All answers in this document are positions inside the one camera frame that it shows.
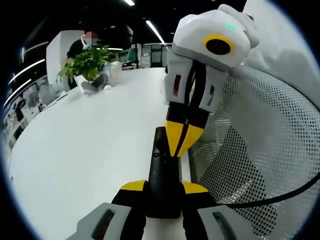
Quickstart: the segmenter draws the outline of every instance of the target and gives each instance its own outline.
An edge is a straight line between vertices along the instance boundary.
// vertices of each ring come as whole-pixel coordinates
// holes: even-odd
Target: green indicator light
[[[236,30],[236,28],[235,28],[234,26],[232,26],[232,25],[230,25],[230,24],[228,24],[228,23],[225,23],[225,25],[226,25],[228,28],[230,28],[230,29]]]

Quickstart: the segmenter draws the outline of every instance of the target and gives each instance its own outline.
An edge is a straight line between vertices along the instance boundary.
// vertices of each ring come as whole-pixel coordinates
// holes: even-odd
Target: white plastic cover
[[[244,65],[286,82],[320,108],[320,71],[294,23],[267,0],[247,0],[244,13],[254,17],[260,43]]]

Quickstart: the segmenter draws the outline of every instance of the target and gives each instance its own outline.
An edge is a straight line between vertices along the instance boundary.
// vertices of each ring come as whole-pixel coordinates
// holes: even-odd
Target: yellow ring
[[[227,44],[229,44],[229,46],[230,46],[229,53],[232,53],[235,51],[236,46],[234,45],[234,43],[229,38],[223,36],[222,34],[210,34],[210,35],[206,36],[203,39],[204,48],[207,49],[207,42],[209,42],[210,40],[214,40],[214,39],[219,39],[219,40],[225,41]]]

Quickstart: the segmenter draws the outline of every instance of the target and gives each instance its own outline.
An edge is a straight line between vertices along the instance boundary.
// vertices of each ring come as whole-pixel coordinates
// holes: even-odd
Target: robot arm
[[[180,20],[164,79],[169,102],[165,127],[172,157],[182,156],[200,138],[229,72],[258,43],[251,18],[228,5]]]

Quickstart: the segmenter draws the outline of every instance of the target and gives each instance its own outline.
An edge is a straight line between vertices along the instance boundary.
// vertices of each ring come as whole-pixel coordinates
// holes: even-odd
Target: white table
[[[148,179],[155,130],[168,109],[161,94],[165,70],[122,74],[123,84],[92,96],[70,91],[39,113],[12,149],[12,189],[42,239],[67,238],[122,185]],[[189,181],[188,159],[181,164]],[[144,240],[186,239],[181,219],[148,219],[144,231]]]

